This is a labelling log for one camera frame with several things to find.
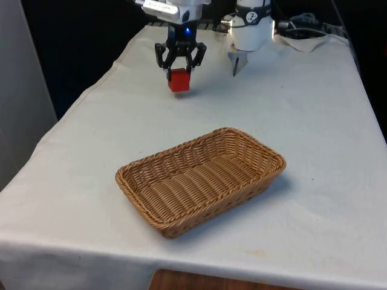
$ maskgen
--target white wall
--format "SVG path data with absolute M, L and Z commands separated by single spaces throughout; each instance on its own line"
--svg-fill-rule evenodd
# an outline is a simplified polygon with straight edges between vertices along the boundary
M 0 0 L 0 190 L 56 122 L 19 0 Z

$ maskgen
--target basket bottom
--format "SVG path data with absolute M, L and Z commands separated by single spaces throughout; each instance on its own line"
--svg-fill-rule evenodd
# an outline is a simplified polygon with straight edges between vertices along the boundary
M 256 174 L 238 157 L 221 155 L 143 188 L 138 197 L 154 216 L 166 220 L 251 180 Z

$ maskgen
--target wicker basket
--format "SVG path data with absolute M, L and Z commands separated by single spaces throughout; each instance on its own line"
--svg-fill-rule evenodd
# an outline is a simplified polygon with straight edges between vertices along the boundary
M 115 179 L 150 225 L 175 238 L 263 192 L 285 166 L 250 135 L 223 128 L 130 163 Z

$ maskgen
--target white cloth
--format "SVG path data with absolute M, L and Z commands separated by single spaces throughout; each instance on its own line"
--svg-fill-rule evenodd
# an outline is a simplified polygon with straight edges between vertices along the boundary
M 207 46 L 191 92 L 155 64 L 165 28 L 145 28 L 85 91 L 0 194 L 7 290 L 146 289 L 178 269 L 304 289 L 387 288 L 387 150 L 348 47 L 305 54 L 267 44 L 235 77 L 224 37 Z M 250 202 L 175 240 L 115 183 L 131 161 L 214 129 L 240 128 L 285 156 Z

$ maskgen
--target black background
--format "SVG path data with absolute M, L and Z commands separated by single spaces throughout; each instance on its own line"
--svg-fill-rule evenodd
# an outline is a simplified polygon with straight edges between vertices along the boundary
M 204 18 L 219 20 L 235 0 L 213 0 Z M 27 21 L 41 61 L 57 116 L 98 81 L 128 41 L 146 24 L 140 7 L 125 0 L 23 0 Z M 336 0 L 354 45 L 370 102 L 387 133 L 386 3 L 385 0 Z M 277 0 L 274 18 L 312 12 L 318 19 L 340 24 L 330 0 Z

